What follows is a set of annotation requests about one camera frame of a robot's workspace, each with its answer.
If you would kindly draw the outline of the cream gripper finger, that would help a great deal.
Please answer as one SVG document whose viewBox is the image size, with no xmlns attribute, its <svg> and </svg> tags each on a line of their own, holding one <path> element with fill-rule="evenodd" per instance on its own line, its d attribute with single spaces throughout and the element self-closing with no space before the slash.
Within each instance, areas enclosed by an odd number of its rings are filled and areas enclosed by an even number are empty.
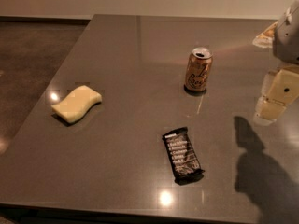
<svg viewBox="0 0 299 224">
<path fill-rule="evenodd" d="M 284 113 L 284 105 L 268 102 L 264 97 L 260 97 L 255 107 L 253 121 L 262 126 L 268 126 L 277 121 Z"/>
<path fill-rule="evenodd" d="M 258 34 L 252 41 L 252 44 L 256 47 L 267 49 L 273 47 L 274 33 L 278 23 L 274 22 L 267 27 L 263 32 Z"/>
</svg>

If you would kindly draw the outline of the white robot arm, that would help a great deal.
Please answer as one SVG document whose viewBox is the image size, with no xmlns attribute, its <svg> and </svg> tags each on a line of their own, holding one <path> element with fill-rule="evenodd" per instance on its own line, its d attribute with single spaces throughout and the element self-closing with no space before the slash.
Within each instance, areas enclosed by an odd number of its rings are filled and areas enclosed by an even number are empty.
<svg viewBox="0 0 299 224">
<path fill-rule="evenodd" d="M 270 48 L 280 60 L 278 68 L 265 75 L 255 107 L 254 121 L 267 126 L 299 97 L 299 0 L 294 0 L 279 20 L 257 35 L 252 44 Z"/>
</svg>

